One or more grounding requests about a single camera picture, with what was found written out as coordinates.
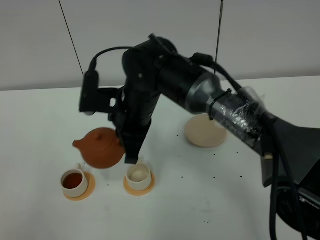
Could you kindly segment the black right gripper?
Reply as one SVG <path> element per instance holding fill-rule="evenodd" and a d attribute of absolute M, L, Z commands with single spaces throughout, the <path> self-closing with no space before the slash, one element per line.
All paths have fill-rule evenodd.
<path fill-rule="evenodd" d="M 160 98 L 143 79 L 128 76 L 116 95 L 116 104 L 108 119 L 115 126 L 118 144 L 125 150 L 125 163 L 135 165 L 152 123 Z"/>

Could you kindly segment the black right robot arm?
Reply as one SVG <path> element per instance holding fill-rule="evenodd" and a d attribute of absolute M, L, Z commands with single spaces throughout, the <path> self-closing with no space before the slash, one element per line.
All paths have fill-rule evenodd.
<path fill-rule="evenodd" d="M 301 233 L 320 237 L 320 131 L 298 127 L 268 112 L 253 89 L 240 86 L 210 55 L 181 56 L 167 39 L 127 49 L 126 82 L 108 119 L 135 164 L 160 95 L 191 114 L 207 114 L 261 157 L 262 183 L 271 187 L 269 232 L 276 217 Z"/>

